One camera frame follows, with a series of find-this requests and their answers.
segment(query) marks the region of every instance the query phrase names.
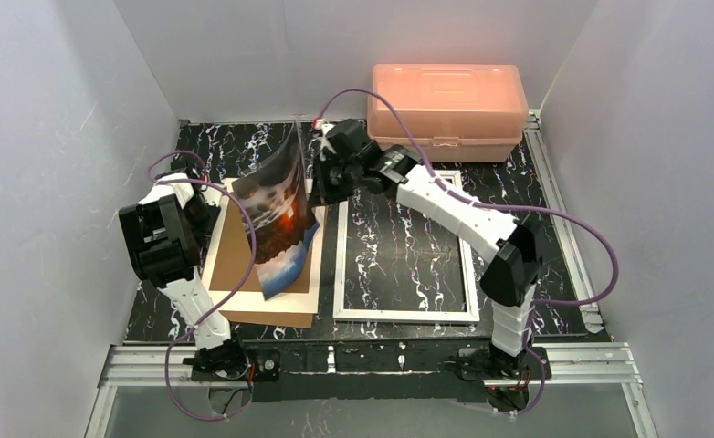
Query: black tabletop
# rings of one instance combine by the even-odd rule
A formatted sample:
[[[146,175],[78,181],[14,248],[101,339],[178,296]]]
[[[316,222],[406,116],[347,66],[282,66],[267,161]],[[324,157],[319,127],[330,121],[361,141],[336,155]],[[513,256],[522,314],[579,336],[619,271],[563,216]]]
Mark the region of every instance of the black tabletop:
[[[200,124],[181,129],[178,150],[195,151],[205,159],[212,181],[249,172],[267,158],[290,130],[299,136],[308,172],[319,141],[310,123]],[[437,164],[456,170],[464,189],[484,202],[545,205],[529,149],[523,141],[500,164]],[[409,339],[483,337],[491,334],[491,305],[478,290],[477,324],[399,324],[390,322],[334,322],[333,277],[337,245],[338,209],[332,208],[325,226],[320,271],[320,308],[311,329],[236,325],[243,339]],[[541,221],[548,256],[535,297],[575,299],[567,266],[549,218]],[[385,197],[358,193],[349,201],[344,306],[355,309],[461,311],[464,280],[455,236],[417,212]],[[476,278],[486,267],[473,253]],[[587,333],[577,308],[539,307],[533,320],[541,335]],[[169,299],[142,283],[131,311],[126,341],[166,342],[184,332],[184,322]]]

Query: plastic storage container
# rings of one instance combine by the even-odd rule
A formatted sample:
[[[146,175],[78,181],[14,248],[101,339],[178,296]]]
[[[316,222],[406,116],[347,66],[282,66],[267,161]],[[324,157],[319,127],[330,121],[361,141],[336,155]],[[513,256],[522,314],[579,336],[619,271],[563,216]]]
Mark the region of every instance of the plastic storage container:
[[[529,114],[516,66],[379,64],[373,91],[400,112],[433,162],[504,162]],[[368,133],[384,148],[411,145],[373,97]]]

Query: white wall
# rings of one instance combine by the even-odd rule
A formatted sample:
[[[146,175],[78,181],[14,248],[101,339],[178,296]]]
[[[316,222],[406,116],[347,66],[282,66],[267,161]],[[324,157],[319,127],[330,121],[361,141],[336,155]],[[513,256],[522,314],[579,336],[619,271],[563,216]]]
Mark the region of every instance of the white wall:
[[[714,1],[600,1],[541,116],[564,201],[620,256],[603,313],[659,434],[714,436]]]
[[[112,0],[0,1],[0,437],[85,432],[136,285],[115,212],[176,132]]]
[[[538,108],[596,0],[115,0],[180,119],[312,118],[378,63],[516,64]],[[365,117],[344,97],[334,117]]]

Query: purple cable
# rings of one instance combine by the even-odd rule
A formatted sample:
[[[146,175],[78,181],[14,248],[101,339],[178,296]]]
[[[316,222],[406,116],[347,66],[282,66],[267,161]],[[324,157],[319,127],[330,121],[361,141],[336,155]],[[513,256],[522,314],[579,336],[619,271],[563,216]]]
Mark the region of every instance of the purple cable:
[[[357,93],[362,93],[366,94],[368,96],[373,96],[374,98],[380,100],[384,105],[386,105],[386,108],[392,112],[392,115],[394,118],[397,120],[397,122],[400,124],[400,128],[403,129],[403,132],[405,135],[408,137],[408,140],[411,142],[412,145],[414,145],[414,148],[419,152],[419,155],[422,157],[422,162],[424,163],[427,172],[430,174],[431,177],[435,179],[436,184],[438,187],[443,189],[446,193],[448,193],[450,196],[452,196],[454,199],[460,201],[461,203],[466,203],[466,204],[471,204],[478,207],[478,208],[486,208],[486,209],[491,209],[491,210],[498,210],[501,212],[530,212],[530,213],[539,213],[539,214],[552,214],[555,216],[559,216],[562,219],[566,219],[567,221],[576,224],[580,226],[582,229],[593,235],[593,237],[598,240],[602,246],[604,246],[604,250],[607,251],[607,254],[610,256],[610,261],[613,264],[613,275],[610,278],[610,283],[607,285],[607,287],[604,288],[604,290],[596,295],[595,297],[591,297],[588,299],[582,299],[582,300],[574,300],[574,301],[566,301],[566,300],[561,300],[561,299],[534,299],[532,300],[532,305],[536,304],[545,304],[545,305],[554,305],[554,306],[567,306],[567,307],[578,307],[578,306],[585,306],[588,304],[595,303],[608,295],[615,289],[615,284],[618,282],[618,277],[620,276],[620,265],[618,264],[618,257],[615,255],[615,250],[613,249],[613,246],[610,245],[610,243],[607,241],[604,236],[599,233],[598,230],[587,224],[586,222],[572,216],[571,214],[567,214],[565,212],[562,212],[560,210],[553,210],[551,208],[546,208],[546,207],[536,207],[532,205],[500,205],[496,203],[482,203],[480,201],[475,201],[472,198],[467,198],[466,196],[463,196],[459,193],[452,193],[448,190],[448,186],[446,183],[440,179],[435,173],[435,169],[432,167],[432,163],[429,161],[429,158],[427,157],[427,154],[424,149],[422,149],[421,145],[416,141],[414,138],[414,135],[411,133],[411,130],[408,129],[408,125],[405,124],[405,121],[403,121],[403,118],[400,117],[400,114],[397,112],[397,109],[395,109],[391,103],[387,99],[385,99],[383,96],[379,95],[378,93],[375,93],[373,91],[370,91],[368,89],[343,89],[336,93],[330,100],[328,100],[328,103],[325,104],[325,106],[322,108],[322,111],[320,111],[320,115],[317,117],[317,119],[322,119],[325,115],[325,111],[327,111],[328,107],[331,105],[331,103],[336,100],[341,94],[344,93],[349,93],[349,92],[357,92]],[[537,392],[537,395],[534,397],[534,400],[531,401],[530,404],[527,405],[526,408],[522,409],[521,411],[518,411],[518,413],[526,413],[532,408],[534,408],[537,403],[540,401],[540,397],[542,396],[542,392],[545,390],[545,369],[542,367],[542,362],[540,355],[534,352],[534,350],[529,348],[529,337],[530,337],[530,332],[528,333],[527,337],[523,340],[524,344],[524,349],[529,352],[529,354],[536,359],[540,363],[540,368],[541,368],[541,379],[540,379],[540,389]]]
[[[245,406],[242,406],[241,408],[237,409],[237,410],[234,411],[234,412],[231,412],[231,413],[226,414],[226,415],[221,415],[221,416],[219,416],[219,417],[206,417],[206,416],[199,415],[199,414],[197,414],[197,413],[193,413],[193,412],[188,411],[188,409],[185,408],[185,407],[180,403],[179,400],[177,400],[177,397],[176,397],[176,395],[174,394],[174,390],[173,390],[173,388],[172,388],[172,383],[171,383],[171,380],[170,380],[170,378],[169,378],[169,358],[170,358],[170,356],[171,356],[171,354],[172,354],[172,349],[174,348],[175,345],[177,345],[178,343],[180,343],[180,342],[182,342],[182,341],[188,339],[188,338],[190,337],[190,335],[192,335],[193,332],[195,331],[195,327],[199,326],[202,322],[204,322],[207,318],[209,318],[210,315],[212,315],[212,314],[215,313],[219,308],[221,308],[221,307],[222,307],[229,299],[231,299],[231,297],[233,297],[233,295],[235,295],[236,292],[238,292],[238,290],[247,282],[247,279],[249,278],[249,275],[252,273],[252,267],[253,267],[254,264],[255,264],[255,255],[256,255],[256,253],[257,253],[257,237],[256,237],[256,235],[255,235],[255,228],[252,226],[252,219],[249,217],[249,213],[248,213],[247,210],[241,205],[241,203],[237,200],[237,198],[236,198],[233,194],[231,194],[228,190],[226,190],[225,187],[222,187],[222,186],[220,186],[220,185],[217,185],[217,184],[215,184],[215,183],[213,183],[213,182],[206,182],[206,181],[195,180],[195,179],[191,179],[191,178],[182,178],[182,179],[165,180],[165,181],[156,181],[154,178],[152,178],[151,172],[152,172],[152,168],[153,168],[153,167],[155,167],[157,164],[159,164],[160,162],[162,162],[162,161],[165,160],[166,158],[171,157],[171,156],[173,156],[173,155],[177,155],[177,154],[192,155],[192,156],[198,158],[198,161],[199,161],[199,162],[201,163],[201,165],[202,165],[202,170],[203,170],[203,168],[205,167],[204,160],[202,160],[201,157],[199,157],[199,156],[198,156],[197,154],[195,154],[194,152],[190,152],[190,151],[174,151],[174,152],[169,152],[169,153],[165,154],[163,157],[161,157],[161,158],[159,158],[158,160],[156,160],[150,167],[148,167],[148,168],[147,168],[147,177],[148,177],[151,181],[153,181],[153,183],[159,184],[159,185],[168,185],[168,184],[174,184],[174,183],[190,183],[190,184],[200,184],[200,185],[205,185],[206,187],[211,187],[211,188],[217,190],[218,192],[220,192],[221,194],[227,196],[228,199],[230,199],[231,202],[233,202],[233,203],[238,207],[239,212],[241,212],[241,215],[244,216],[244,220],[247,222],[247,225],[248,225],[248,227],[249,227],[249,242],[250,242],[250,247],[251,247],[251,255],[250,255],[250,258],[249,258],[249,265],[247,266],[247,271],[244,273],[244,276],[242,276],[241,280],[239,280],[239,282],[238,282],[238,284],[236,285],[236,287],[234,287],[233,290],[231,290],[231,292],[230,292],[225,298],[221,299],[217,304],[215,304],[214,306],[212,306],[212,308],[210,308],[209,310],[207,310],[199,319],[197,319],[197,320],[195,321],[193,327],[189,327],[188,329],[185,330],[185,333],[184,333],[181,337],[179,337],[179,338],[173,340],[172,343],[169,344],[169,346],[166,348],[166,354],[165,354],[165,357],[164,357],[164,359],[163,359],[163,380],[164,380],[164,382],[166,383],[166,390],[169,392],[169,397],[172,398],[172,402],[174,402],[174,405],[177,406],[177,409],[179,409],[180,412],[184,413],[185,415],[187,415],[187,416],[189,416],[189,417],[191,417],[191,418],[195,418],[196,420],[201,420],[201,421],[203,421],[203,422],[221,422],[221,421],[223,421],[223,420],[225,420],[225,419],[227,419],[227,418],[230,418],[230,417],[232,417],[232,416],[234,416],[234,415],[236,415],[236,414],[242,412],[242,411],[244,410],[244,408],[247,407],[247,406],[246,406],[246,405],[245,405]]]

